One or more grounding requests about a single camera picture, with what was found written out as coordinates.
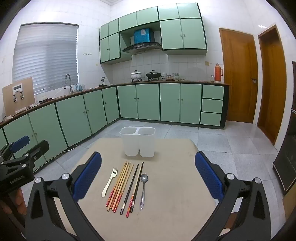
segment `plastic fork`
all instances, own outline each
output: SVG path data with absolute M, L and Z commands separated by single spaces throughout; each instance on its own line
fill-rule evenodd
M 112 180 L 112 178 L 116 177 L 116 175 L 117 175 L 117 167 L 114 167 L 113 171 L 112 171 L 112 173 L 110 175 L 110 179 L 109 179 L 107 185 L 105 186 L 105 188 L 102 191 L 102 197 L 105 197 L 107 189 L 108 189 L 108 187 L 109 187 L 109 185 L 111 183 L 111 180 Z

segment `faucet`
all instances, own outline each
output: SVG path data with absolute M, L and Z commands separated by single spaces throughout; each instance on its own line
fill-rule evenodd
M 69 74 L 66 74 L 66 77 L 65 77 L 65 86 L 64 86 L 64 89 L 67 87 L 67 76 L 68 76 Z M 71 77 L 70 77 L 70 75 L 69 75 L 69 80 L 70 80 L 70 93 L 73 93 L 73 90 L 72 90 L 72 84 L 71 84 Z

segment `metal spoon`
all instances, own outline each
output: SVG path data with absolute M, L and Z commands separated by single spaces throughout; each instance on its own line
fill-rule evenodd
M 144 206 L 144 200 L 145 200 L 145 183 L 148 181 L 148 176 L 146 173 L 143 173 L 141 175 L 141 182 L 143 183 L 143 191 L 142 191 L 142 197 L 141 197 L 141 203 L 140 203 L 140 210 L 143 209 Z

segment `gray tile floor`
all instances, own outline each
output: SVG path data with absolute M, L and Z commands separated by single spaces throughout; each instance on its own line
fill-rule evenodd
M 35 176 L 41 176 L 44 180 L 52 180 L 59 178 L 65 172 L 70 172 L 94 141 L 101 137 L 119 138 L 119 131 L 125 126 L 154 127 L 157 138 L 189 138 L 199 150 L 204 151 L 211 162 L 219 164 L 224 172 L 231 172 L 242 180 L 259 177 L 263 182 L 268 199 L 272 237 L 284 224 L 283 195 L 272 169 L 277 150 L 264 133 L 256 125 L 250 123 L 227 121 L 224 130 L 216 130 L 119 120 L 102 132 L 84 140 L 83 143 L 79 143 L 72 151 L 60 155 Z M 22 187 L 26 203 L 28 203 L 32 185 L 31 182 Z M 234 211 L 238 211 L 240 202 L 241 200 L 238 199 Z

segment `window blind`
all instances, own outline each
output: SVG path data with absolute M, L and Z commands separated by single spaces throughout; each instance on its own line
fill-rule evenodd
M 13 56 L 12 81 L 32 77 L 34 94 L 64 87 L 67 73 L 72 85 L 77 84 L 77 29 L 78 26 L 57 23 L 21 26 Z

